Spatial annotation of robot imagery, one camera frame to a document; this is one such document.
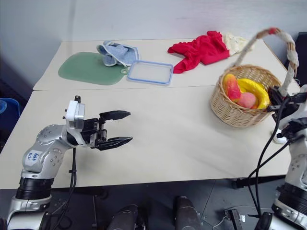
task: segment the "table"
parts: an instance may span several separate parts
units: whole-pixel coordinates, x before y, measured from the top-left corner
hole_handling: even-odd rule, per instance
[[[105,128],[108,138],[133,136],[117,149],[77,148],[77,186],[247,177],[275,123],[268,117],[254,127],[230,127],[211,111],[212,92],[213,86],[34,91],[0,154],[1,188],[18,187],[23,154],[42,128],[64,124],[64,109],[77,94],[86,119],[111,110],[131,112],[122,120],[107,121]],[[264,158],[280,147],[272,143]],[[71,161],[69,150],[53,187],[69,186]],[[286,149],[260,176],[285,174],[289,162]]]
[[[182,60],[182,55],[169,54],[167,49],[173,44],[192,39],[168,39],[168,40],[126,40],[117,41],[118,43],[136,46],[139,49],[141,60],[170,63],[176,65]],[[58,75],[58,70],[63,62],[72,54],[78,52],[97,52],[97,44],[103,41],[90,42],[62,42],[57,53],[53,57],[50,65],[46,69],[42,78],[34,86],[34,90],[90,90],[90,89],[132,89],[132,88],[160,88],[163,85],[144,84],[139,82],[127,81],[124,77],[115,85],[105,86],[92,83],[67,80]],[[184,72],[182,74],[174,74],[172,82],[168,87],[188,87],[188,86],[208,86],[215,85],[218,77],[235,62],[238,55],[229,57],[228,59],[216,62],[211,65],[199,64],[195,69]],[[285,69],[279,60],[268,49],[263,40],[258,40],[254,49],[249,52],[243,60],[243,64],[252,64],[261,66],[270,70],[281,82],[285,78]]]

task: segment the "container lid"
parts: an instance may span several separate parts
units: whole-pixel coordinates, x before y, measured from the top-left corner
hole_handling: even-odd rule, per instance
[[[168,85],[172,80],[173,66],[171,64],[135,60],[130,68],[128,79]]]

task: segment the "woven basket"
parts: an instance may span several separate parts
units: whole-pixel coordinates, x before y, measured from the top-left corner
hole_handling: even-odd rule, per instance
[[[283,96],[287,95],[287,88],[292,81],[294,76],[294,70],[296,70],[298,62],[293,58],[290,58],[289,69],[285,79],[284,84],[281,86],[280,81],[268,70],[263,69],[258,66],[253,65],[243,65],[240,66],[243,57],[251,48],[251,46],[256,42],[257,39],[260,39],[266,35],[275,34],[283,39],[288,45],[288,54],[289,52],[296,54],[295,44],[290,35],[283,32],[278,28],[270,28],[258,33],[242,50],[241,55],[234,65],[227,69],[222,76],[220,76],[213,95],[211,97],[211,109],[213,112],[225,123],[233,127],[249,127],[258,124],[263,119],[265,119],[270,113],[266,112],[266,109],[247,109],[243,108],[240,105],[232,102],[229,97],[225,94],[223,89],[223,79],[224,76],[228,73],[234,74],[238,79],[239,78],[248,78],[256,82],[261,83],[266,91],[270,87],[279,86],[279,91]]]

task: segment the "light blue cloth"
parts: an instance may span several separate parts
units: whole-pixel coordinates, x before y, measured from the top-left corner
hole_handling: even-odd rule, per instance
[[[102,54],[102,61],[106,66],[124,65],[131,66],[133,61],[139,60],[137,47],[122,45],[112,41],[104,41],[97,46],[97,50]]]

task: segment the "wall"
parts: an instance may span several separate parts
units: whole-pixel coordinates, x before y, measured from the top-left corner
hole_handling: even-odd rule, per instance
[[[208,30],[250,38],[272,25],[295,38],[307,31],[306,9],[305,0],[0,0],[1,55],[33,86],[62,40],[195,38]],[[285,45],[265,40],[284,61]]]

